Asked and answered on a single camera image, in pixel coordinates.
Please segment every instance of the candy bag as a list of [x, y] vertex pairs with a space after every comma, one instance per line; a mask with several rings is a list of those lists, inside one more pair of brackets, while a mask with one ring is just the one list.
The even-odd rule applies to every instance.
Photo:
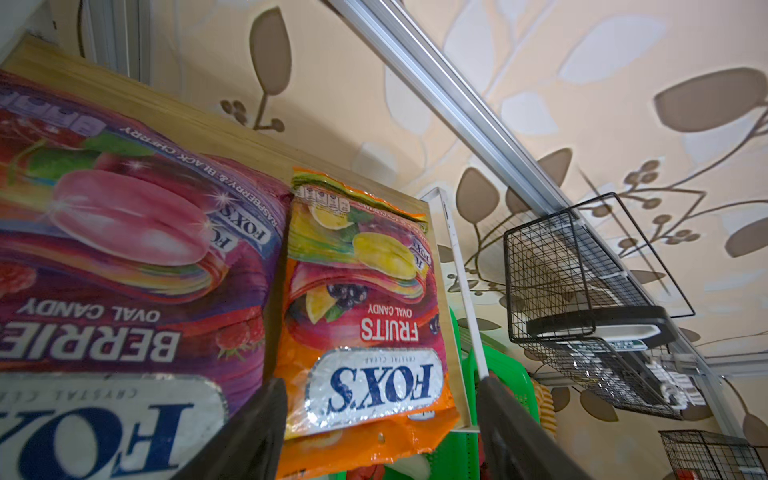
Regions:
[[[261, 385], [289, 205], [272, 177], [0, 72], [0, 477], [77, 460], [29, 438], [92, 445], [59, 414], [96, 435], [83, 478], [172, 476]], [[18, 429], [24, 409], [47, 413]]]
[[293, 189], [278, 474], [311, 478], [435, 448], [458, 413], [427, 223], [309, 170], [295, 170]]

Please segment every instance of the wire basket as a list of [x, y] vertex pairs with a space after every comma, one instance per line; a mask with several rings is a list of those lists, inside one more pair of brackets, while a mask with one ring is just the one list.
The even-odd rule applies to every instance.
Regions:
[[690, 313], [682, 316], [694, 313], [621, 200], [606, 194], [505, 232], [509, 339], [616, 408], [681, 419], [664, 401], [642, 355], [618, 353], [594, 335], [597, 320], [606, 315], [667, 315], [588, 227], [583, 212], [594, 212], [595, 205], [611, 213], [646, 268], [666, 279], [664, 289], [677, 289], [685, 299]]
[[757, 450], [745, 439], [702, 430], [659, 432], [678, 480], [767, 480]]

